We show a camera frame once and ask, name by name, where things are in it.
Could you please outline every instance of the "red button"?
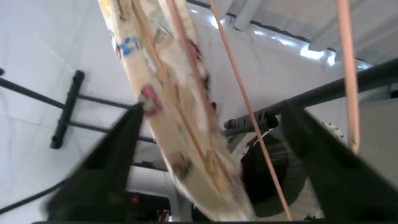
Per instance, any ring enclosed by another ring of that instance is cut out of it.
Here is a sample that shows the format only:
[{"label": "red button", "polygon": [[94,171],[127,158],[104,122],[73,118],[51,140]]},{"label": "red button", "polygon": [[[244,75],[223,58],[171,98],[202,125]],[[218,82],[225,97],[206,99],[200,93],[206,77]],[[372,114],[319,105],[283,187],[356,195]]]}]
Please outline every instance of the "red button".
[{"label": "red button", "polygon": [[139,203],[139,197],[138,195],[134,195],[131,197],[131,202],[132,203]]}]

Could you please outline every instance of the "patterned cloth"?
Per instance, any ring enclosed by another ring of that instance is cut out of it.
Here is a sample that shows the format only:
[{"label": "patterned cloth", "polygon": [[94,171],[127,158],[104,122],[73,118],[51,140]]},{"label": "patterned cloth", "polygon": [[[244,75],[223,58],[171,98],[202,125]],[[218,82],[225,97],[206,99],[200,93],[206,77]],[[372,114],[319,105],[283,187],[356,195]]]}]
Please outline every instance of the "patterned cloth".
[{"label": "patterned cloth", "polygon": [[[198,153],[178,113],[168,87],[132,10],[144,21],[167,71],[203,157]],[[198,36],[185,0],[175,0],[203,78],[209,76],[200,53]],[[165,0],[99,0],[116,55],[135,95],[144,102],[145,116],[177,188],[208,218],[217,221],[252,220],[254,212],[240,180],[241,167],[227,150],[214,115],[208,115],[187,56],[178,39]],[[226,167],[223,172],[218,157]]]}]

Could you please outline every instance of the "marble floor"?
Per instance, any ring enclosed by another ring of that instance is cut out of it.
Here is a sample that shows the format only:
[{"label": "marble floor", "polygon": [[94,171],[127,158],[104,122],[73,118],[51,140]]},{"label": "marble floor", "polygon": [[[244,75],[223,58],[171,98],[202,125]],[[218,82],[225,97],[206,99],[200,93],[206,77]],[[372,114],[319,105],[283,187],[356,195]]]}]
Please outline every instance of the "marble floor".
[{"label": "marble floor", "polygon": [[[247,109],[211,11],[189,7],[212,75],[211,97],[218,104],[222,125],[246,114]],[[240,32],[231,28],[231,19],[223,19],[224,28],[254,109],[343,77],[342,64],[334,63],[333,52],[310,52],[307,43],[253,25]],[[65,101],[78,69],[86,74],[82,93],[126,104],[136,102],[96,1],[1,1],[0,67],[6,71],[2,78],[60,102]],[[369,65],[358,62],[358,67]],[[366,93],[361,99],[374,94]],[[346,136],[345,103],[345,99],[334,100],[309,110]],[[80,100],[73,120],[109,127],[122,112]],[[50,149],[59,116],[57,108],[0,88],[0,207],[62,180],[103,135],[69,128],[62,148]],[[150,136],[146,124],[141,134]],[[139,143],[137,161],[159,159],[155,145]],[[0,223],[43,220],[45,199],[0,216]]]}]

